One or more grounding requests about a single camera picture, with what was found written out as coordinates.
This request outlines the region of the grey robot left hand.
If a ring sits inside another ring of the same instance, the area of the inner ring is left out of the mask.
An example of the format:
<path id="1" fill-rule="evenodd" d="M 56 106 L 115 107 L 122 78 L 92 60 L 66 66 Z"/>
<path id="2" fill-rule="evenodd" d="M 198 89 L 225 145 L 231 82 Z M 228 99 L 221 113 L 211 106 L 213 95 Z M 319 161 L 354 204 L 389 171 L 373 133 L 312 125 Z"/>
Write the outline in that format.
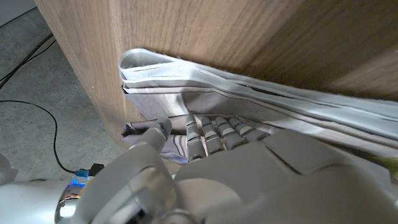
<path id="1" fill-rule="evenodd" d="M 396 223 L 389 171 L 310 136 L 186 117 L 188 162 L 170 175 L 158 119 L 87 183 L 72 223 Z"/>

